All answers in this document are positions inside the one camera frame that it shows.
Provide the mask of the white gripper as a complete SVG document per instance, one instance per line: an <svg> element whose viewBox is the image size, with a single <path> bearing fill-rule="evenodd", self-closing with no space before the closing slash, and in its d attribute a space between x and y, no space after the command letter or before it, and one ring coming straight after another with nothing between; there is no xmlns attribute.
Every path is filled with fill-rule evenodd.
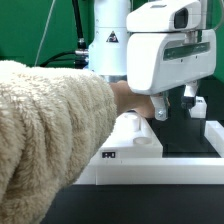
<svg viewBox="0 0 224 224"><path fill-rule="evenodd" d="M199 43L186 44L184 33L137 33L127 45L127 80L135 93L153 95L185 85L183 109L196 104L199 80L216 67L216 34L204 30ZM169 103L164 94L151 96L155 119L168 119Z"/></svg>

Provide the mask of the beige fleece sleeve forearm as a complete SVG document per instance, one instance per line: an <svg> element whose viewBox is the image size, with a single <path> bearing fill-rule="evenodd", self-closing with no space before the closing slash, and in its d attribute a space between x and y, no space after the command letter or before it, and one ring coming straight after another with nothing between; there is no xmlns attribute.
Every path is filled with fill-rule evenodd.
<svg viewBox="0 0 224 224"><path fill-rule="evenodd" d="M112 90L94 73L0 61L0 224L39 224L115 120Z"/></svg>

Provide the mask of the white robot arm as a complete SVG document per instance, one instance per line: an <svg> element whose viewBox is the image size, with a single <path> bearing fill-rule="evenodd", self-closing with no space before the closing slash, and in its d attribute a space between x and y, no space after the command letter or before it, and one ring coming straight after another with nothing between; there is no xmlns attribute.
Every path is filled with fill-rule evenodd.
<svg viewBox="0 0 224 224"><path fill-rule="evenodd" d="M214 73L216 34L206 27L207 0L94 1L88 68L107 81L126 78L149 95L155 118L168 118L167 91L183 85L185 108L195 105L198 80Z"/></svg>

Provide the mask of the person's hand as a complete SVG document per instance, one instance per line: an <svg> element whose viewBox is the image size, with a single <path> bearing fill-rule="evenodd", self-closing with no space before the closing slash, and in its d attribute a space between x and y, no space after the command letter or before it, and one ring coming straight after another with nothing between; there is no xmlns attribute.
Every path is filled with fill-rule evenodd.
<svg viewBox="0 0 224 224"><path fill-rule="evenodd" d="M117 115L134 110L145 118L153 118L155 109L149 96L133 93L126 81L111 83Z"/></svg>

